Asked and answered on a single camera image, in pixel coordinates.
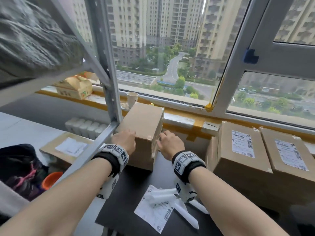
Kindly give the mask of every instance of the car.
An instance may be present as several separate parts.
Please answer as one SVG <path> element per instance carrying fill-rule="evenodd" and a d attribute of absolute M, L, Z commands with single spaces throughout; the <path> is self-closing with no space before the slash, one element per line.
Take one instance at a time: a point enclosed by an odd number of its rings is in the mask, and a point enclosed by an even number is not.
<path fill-rule="evenodd" d="M 256 94 L 256 90 L 254 90 L 254 89 L 253 90 L 249 90 L 248 93 Z"/>

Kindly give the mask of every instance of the curved road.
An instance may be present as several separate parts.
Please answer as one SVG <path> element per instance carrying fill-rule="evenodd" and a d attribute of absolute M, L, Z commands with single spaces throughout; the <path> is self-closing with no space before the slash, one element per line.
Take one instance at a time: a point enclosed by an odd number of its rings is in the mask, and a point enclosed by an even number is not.
<path fill-rule="evenodd" d="M 179 52 L 178 56 L 176 56 L 170 60 L 169 66 L 167 68 L 165 75 L 160 77 L 160 78 L 163 78 L 164 82 L 169 82 L 169 83 L 175 83 L 176 82 L 176 80 L 178 79 L 177 64 L 181 60 L 181 58 L 186 54 L 187 53 Z M 209 86 L 206 84 L 193 83 L 193 82 L 188 82 L 188 81 L 186 81 L 185 85 L 193 86 L 196 90 L 198 90 L 202 95 L 205 96 L 205 100 L 210 100 L 211 97 L 214 97 L 214 96 L 211 96 L 212 91 L 216 90 L 216 87 L 214 87 L 214 86 Z"/>

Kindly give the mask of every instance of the plastic bag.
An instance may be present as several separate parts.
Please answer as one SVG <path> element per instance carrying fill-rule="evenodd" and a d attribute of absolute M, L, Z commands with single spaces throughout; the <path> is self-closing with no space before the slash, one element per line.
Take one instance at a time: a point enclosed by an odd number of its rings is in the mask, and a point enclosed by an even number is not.
<path fill-rule="evenodd" d="M 78 67 L 83 54 L 79 40 L 65 34 L 46 10 L 27 0 L 1 0 L 0 88 Z"/>

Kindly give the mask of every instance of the cardboard box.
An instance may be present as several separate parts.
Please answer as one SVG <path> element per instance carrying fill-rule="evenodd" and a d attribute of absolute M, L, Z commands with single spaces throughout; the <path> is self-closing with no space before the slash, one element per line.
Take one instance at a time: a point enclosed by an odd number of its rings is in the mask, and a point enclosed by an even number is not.
<path fill-rule="evenodd" d="M 93 142 L 90 139 L 75 135 L 70 132 L 65 132 L 61 134 L 59 137 L 53 139 L 51 142 L 47 143 L 45 146 L 41 147 L 39 150 L 57 157 L 58 159 L 63 161 L 62 165 L 69 167 L 77 158 L 56 150 L 56 147 L 59 146 L 61 143 L 63 143 L 67 138 L 72 138 L 78 142 L 87 143 L 87 144 L 91 144 Z"/>
<path fill-rule="evenodd" d="M 153 170 L 154 158 L 158 152 L 156 140 L 162 131 L 164 108 L 135 103 L 117 131 L 136 131 L 136 150 L 130 156 L 128 165 Z"/>
<path fill-rule="evenodd" d="M 315 159 L 301 138 L 260 128 L 274 181 L 270 193 L 291 205 L 315 200 Z"/>
<path fill-rule="evenodd" d="M 58 94 L 76 99 L 85 99 L 92 93 L 92 83 L 81 76 L 72 76 L 53 84 Z"/>
<path fill-rule="evenodd" d="M 218 164 L 218 143 L 218 137 L 212 137 L 207 148 L 205 163 L 207 169 L 211 172 L 213 172 L 214 168 Z"/>
<path fill-rule="evenodd" d="M 288 207 L 269 193 L 274 175 L 258 129 L 224 121 L 219 129 L 218 156 L 212 162 L 214 174 L 256 205 L 276 211 Z"/>

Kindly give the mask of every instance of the forearm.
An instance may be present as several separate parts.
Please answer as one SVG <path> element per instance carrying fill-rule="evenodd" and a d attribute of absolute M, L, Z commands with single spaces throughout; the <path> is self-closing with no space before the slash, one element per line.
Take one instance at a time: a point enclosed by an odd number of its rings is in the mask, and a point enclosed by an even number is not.
<path fill-rule="evenodd" d="M 189 182 L 224 236 L 288 236 L 255 204 L 206 168 L 192 170 Z"/>
<path fill-rule="evenodd" d="M 0 235 L 70 235 L 111 171 L 107 160 L 93 159 L 29 203 Z"/>

